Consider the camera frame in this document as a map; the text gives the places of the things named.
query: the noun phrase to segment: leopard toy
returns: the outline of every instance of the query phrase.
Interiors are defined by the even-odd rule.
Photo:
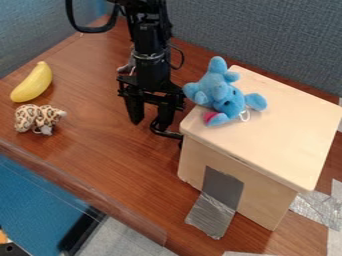
[[[15,111],[15,125],[17,132],[32,130],[36,134],[51,136],[52,130],[66,112],[50,105],[36,106],[22,105]]]

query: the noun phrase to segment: gray tape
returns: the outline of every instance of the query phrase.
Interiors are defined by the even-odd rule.
[[[225,252],[222,256],[275,256],[271,254],[255,254],[246,252]]]
[[[220,239],[235,215],[243,183],[233,176],[206,167],[202,194],[185,223],[202,230],[213,239]]]
[[[185,223],[195,226],[213,239],[220,239],[226,233],[234,214],[234,210],[203,192]]]
[[[342,200],[342,182],[333,180],[331,195]],[[327,256],[340,255],[342,252],[342,231],[329,229],[328,231]]]
[[[202,188],[204,193],[236,211],[242,190],[243,183],[238,179],[206,167]]]
[[[290,210],[308,219],[339,231],[342,223],[342,202],[318,191],[298,194]]]

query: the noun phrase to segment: wooden box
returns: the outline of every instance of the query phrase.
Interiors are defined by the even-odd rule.
[[[244,94],[266,97],[267,110],[206,127],[196,106],[181,122],[178,176],[202,189],[205,167],[244,183],[238,212],[275,230],[298,192],[314,190],[342,116],[342,108],[239,66]]]

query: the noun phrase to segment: banana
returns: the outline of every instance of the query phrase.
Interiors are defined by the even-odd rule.
[[[45,61],[37,63],[31,73],[11,92],[11,100],[24,102],[42,94],[51,84],[52,71]]]

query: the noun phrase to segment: blue plush elephant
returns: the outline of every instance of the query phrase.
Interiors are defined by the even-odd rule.
[[[266,109],[267,102],[264,97],[257,93],[243,95],[243,93],[236,87],[230,86],[229,92],[226,96],[213,103],[213,108],[217,112],[207,112],[204,114],[204,122],[207,126],[217,126],[227,123],[237,117],[243,121],[249,119],[249,112],[247,107],[262,111]]]
[[[185,95],[198,105],[215,109],[217,112],[204,114],[204,122],[208,126],[227,123],[237,117],[249,119],[247,107],[262,111],[267,107],[266,99],[257,94],[244,95],[238,88],[231,85],[239,75],[227,70],[227,64],[221,57],[214,57],[209,63],[208,72],[197,83],[186,84]]]
[[[208,71],[201,80],[186,84],[183,91],[196,104],[212,108],[215,101],[227,95],[229,85],[239,78],[239,74],[228,71],[227,63],[217,56],[210,60]]]

